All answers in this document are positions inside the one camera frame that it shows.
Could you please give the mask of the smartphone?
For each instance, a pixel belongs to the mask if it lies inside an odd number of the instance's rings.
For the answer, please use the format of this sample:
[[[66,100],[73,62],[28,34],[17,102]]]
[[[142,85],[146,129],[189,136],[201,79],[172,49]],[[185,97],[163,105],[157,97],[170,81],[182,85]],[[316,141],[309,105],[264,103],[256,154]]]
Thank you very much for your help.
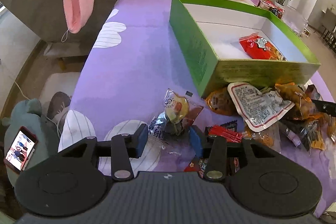
[[[15,173],[24,171],[30,157],[35,152],[37,137],[24,126],[20,127],[6,150],[4,163]]]

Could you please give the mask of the red lion snack bag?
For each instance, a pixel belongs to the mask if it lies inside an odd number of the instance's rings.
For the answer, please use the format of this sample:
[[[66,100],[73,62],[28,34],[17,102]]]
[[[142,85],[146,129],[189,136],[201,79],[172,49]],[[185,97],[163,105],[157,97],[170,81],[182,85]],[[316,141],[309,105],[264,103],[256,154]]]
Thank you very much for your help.
[[[258,33],[239,39],[245,53],[252,59],[286,61],[285,56],[266,38]]]

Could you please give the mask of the clear glass mug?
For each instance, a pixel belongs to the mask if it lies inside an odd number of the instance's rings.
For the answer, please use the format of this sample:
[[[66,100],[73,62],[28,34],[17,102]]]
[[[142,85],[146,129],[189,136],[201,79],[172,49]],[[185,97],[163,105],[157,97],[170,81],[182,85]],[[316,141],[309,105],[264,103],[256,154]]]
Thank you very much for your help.
[[[290,6],[285,8],[282,21],[298,36],[307,27],[307,20],[296,9]]]

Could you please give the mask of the purple floral tablecloth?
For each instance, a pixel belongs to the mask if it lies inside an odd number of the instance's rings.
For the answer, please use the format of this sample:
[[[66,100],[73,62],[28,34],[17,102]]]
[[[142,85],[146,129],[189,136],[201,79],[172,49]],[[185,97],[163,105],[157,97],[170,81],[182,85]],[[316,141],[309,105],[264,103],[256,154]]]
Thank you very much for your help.
[[[59,151],[87,136],[110,140],[117,134],[133,134],[142,123],[150,125],[164,111],[167,89],[180,96],[192,93],[192,103],[205,106],[169,24],[170,7],[171,0],[118,0],[79,77]],[[233,121],[238,131],[244,130],[240,116],[218,115],[205,106],[194,124],[204,130]],[[184,171],[195,156],[188,135],[167,146],[153,138],[139,159],[131,159],[134,174]],[[331,141],[326,143],[325,151],[306,154],[281,137],[281,153],[313,172],[322,184],[322,198],[314,212],[317,217],[335,202],[335,177],[329,172],[334,159]]]

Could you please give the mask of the white red-bordered snack pouch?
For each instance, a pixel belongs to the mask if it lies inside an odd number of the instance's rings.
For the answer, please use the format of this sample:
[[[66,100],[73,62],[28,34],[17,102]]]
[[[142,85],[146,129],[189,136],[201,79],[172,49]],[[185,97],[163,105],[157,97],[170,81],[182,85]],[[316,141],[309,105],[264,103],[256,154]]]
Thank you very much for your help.
[[[277,91],[262,93],[244,82],[230,83],[227,90],[238,114],[253,132],[269,128],[295,106]]]

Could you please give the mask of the teal plush toy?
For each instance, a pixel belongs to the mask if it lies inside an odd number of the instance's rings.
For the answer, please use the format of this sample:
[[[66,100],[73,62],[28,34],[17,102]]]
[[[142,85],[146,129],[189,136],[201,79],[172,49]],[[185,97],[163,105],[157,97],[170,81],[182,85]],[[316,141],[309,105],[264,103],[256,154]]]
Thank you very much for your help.
[[[24,171],[57,154],[59,137],[56,132],[56,125],[42,114],[42,105],[39,100],[24,100],[17,103],[11,112],[11,116],[4,118],[2,124],[6,128],[4,139],[5,153],[9,148],[10,142],[14,140],[15,134],[22,126],[27,128],[38,139],[35,152],[30,157]],[[9,182],[12,186],[15,186],[16,180],[22,172],[17,174],[7,166],[6,170]]]

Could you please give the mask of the orange peanut snack bag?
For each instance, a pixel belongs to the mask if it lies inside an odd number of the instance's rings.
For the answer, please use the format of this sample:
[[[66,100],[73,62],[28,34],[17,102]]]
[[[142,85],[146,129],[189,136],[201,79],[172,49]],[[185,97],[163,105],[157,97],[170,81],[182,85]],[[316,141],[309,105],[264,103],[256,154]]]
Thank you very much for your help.
[[[274,87],[284,100],[294,103],[288,114],[289,119],[305,120],[316,113],[315,104],[295,83],[275,84]]]

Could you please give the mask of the clear packet with brown snacks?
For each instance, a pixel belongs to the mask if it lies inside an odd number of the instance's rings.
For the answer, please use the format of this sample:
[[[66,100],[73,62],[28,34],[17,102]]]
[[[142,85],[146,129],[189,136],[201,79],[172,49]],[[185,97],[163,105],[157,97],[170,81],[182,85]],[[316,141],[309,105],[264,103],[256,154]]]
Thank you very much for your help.
[[[272,150],[281,153],[281,139],[278,123],[275,123],[260,132],[252,131],[245,123],[243,135],[245,139],[254,139]]]

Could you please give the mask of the green cardboard box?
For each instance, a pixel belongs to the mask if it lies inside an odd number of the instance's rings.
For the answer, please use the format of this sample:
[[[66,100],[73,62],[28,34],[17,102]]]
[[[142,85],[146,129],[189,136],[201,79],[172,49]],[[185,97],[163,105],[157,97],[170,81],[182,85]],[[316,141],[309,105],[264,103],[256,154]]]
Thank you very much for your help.
[[[270,11],[229,0],[171,0],[169,19],[199,96],[230,83],[257,88],[305,84],[320,63],[304,42]],[[252,59],[239,39],[257,33],[285,57]]]

